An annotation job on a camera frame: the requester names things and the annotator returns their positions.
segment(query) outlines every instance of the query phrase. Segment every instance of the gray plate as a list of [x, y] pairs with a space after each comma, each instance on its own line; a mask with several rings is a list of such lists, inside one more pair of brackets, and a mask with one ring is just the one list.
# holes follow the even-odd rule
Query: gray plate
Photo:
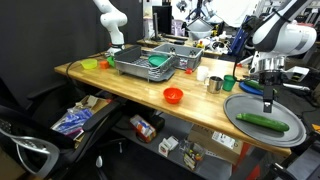
[[[301, 144], [306, 139], [306, 129], [296, 115], [275, 101], [272, 105], [272, 113], [264, 113], [261, 96], [251, 94], [235, 94], [229, 96], [224, 102], [224, 111], [229, 120], [237, 128], [261, 142], [279, 147], [293, 147]], [[290, 129], [286, 132], [277, 132], [240, 121], [236, 119], [236, 115], [239, 113], [252, 113], [276, 119], [288, 124]]]

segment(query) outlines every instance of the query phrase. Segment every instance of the orange bowl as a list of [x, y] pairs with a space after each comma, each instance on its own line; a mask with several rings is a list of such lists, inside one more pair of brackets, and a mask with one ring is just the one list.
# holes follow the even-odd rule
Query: orange bowl
[[168, 103], [176, 104], [181, 100], [183, 92], [181, 89], [170, 87], [163, 91], [163, 95]]

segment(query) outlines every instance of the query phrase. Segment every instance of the lower shelf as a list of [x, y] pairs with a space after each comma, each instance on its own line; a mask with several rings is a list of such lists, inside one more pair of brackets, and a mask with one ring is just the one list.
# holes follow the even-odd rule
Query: lower shelf
[[[165, 119], [165, 126], [161, 132], [157, 134], [156, 138], [148, 144], [139, 141], [136, 137], [135, 131], [130, 130], [128, 117], [123, 117], [116, 124], [113, 130], [159, 156], [163, 156], [158, 152], [158, 145], [162, 142], [163, 138], [174, 136], [177, 139], [182, 140], [187, 137], [193, 124], [164, 113], [161, 117]], [[185, 169], [188, 169], [183, 162], [183, 154], [179, 152], [178, 146], [173, 151], [170, 151], [167, 159]], [[231, 168], [231, 163], [206, 155], [200, 166], [192, 172], [205, 179], [229, 179], [231, 176]]]

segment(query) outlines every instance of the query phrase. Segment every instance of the metal basket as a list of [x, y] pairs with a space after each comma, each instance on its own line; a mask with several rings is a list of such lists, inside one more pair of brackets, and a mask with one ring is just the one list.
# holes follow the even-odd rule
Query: metal basket
[[[166, 56], [167, 60], [158, 67], [153, 67], [148, 61], [151, 55]], [[168, 54], [152, 51], [142, 51], [141, 46], [132, 46], [115, 53], [115, 68], [119, 74], [128, 73], [142, 77], [148, 81], [168, 80], [174, 73], [174, 58]]]
[[152, 50], [153, 52], [166, 53], [175, 58], [174, 67], [179, 69], [191, 68], [193, 71], [199, 66], [203, 49], [187, 47], [170, 43], [162, 44]]

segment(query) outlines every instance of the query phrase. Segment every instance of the cucumber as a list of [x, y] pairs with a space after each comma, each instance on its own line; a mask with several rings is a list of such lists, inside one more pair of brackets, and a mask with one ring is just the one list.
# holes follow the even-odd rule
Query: cucumber
[[[264, 89], [264, 86], [263, 86], [263, 85], [259, 84], [258, 81], [254, 81], [254, 80], [244, 81], [244, 84], [245, 84], [245, 85], [248, 85], [248, 86], [250, 86], [250, 87], [253, 87], [253, 88], [255, 88], [255, 89], [258, 89], [258, 90], [262, 90], [262, 91], [263, 91], [263, 89]], [[273, 89], [273, 92], [274, 92], [275, 94], [278, 93], [278, 91], [277, 91], [276, 89]]]
[[288, 124], [286, 123], [283, 123], [274, 119], [269, 119], [263, 116], [255, 115], [255, 114], [240, 113], [240, 114], [237, 114], [236, 118], [238, 120], [246, 121], [246, 122], [256, 124], [262, 127], [266, 127], [269, 129], [273, 129], [279, 132], [285, 132], [290, 129]]

